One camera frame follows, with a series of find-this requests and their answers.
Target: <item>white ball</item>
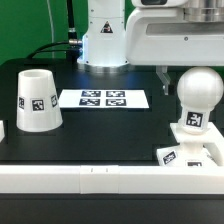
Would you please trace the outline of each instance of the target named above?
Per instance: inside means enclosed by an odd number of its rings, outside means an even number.
[[[223,95],[223,81],[208,67],[195,67],[180,78],[177,93],[181,105],[194,111],[213,110]]]

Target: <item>white pedestal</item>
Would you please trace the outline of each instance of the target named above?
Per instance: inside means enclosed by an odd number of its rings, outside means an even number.
[[[178,124],[170,126],[180,145],[157,150],[160,166],[214,167],[224,164],[224,138],[213,123],[209,122],[209,130],[201,135],[188,134]]]

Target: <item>black cable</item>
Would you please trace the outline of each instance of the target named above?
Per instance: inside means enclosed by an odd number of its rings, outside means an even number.
[[[66,51],[72,51],[72,50],[71,50],[71,49],[67,49],[67,50],[45,50],[45,51],[35,51],[35,52],[29,54],[26,58],[27,58],[27,59],[32,59],[36,54],[40,54],[40,53],[66,52]]]
[[[34,52],[41,51],[41,50],[49,48],[49,47],[54,47],[54,46],[58,46],[58,45],[66,45],[66,44],[69,44],[69,42],[68,41],[54,42],[54,43],[43,45],[42,47],[37,48]]]
[[[72,0],[67,0],[67,12],[68,12],[68,39],[77,39],[77,33],[75,30],[73,4]]]

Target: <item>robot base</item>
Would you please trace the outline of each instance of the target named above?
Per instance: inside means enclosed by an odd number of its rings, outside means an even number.
[[[133,66],[129,63],[113,67],[93,66],[86,64],[82,60],[78,59],[78,69],[94,73],[120,73],[132,70]]]

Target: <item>white robot body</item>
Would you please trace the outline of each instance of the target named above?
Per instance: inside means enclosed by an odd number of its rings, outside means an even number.
[[[187,2],[188,0],[132,0],[134,6],[143,8],[177,7]]]
[[[78,63],[92,67],[125,65],[124,0],[88,0],[88,7],[89,28]]]
[[[194,8],[197,6],[194,1],[198,2],[199,8]],[[143,5],[144,0],[132,2],[138,8],[130,15],[126,28],[126,57],[131,64],[154,66],[224,64],[222,14],[224,4],[219,4],[220,8],[210,9],[210,5],[206,6],[206,2],[209,1],[205,0],[200,2],[168,0],[165,5],[151,6]],[[148,0],[148,2],[162,2],[162,0]]]

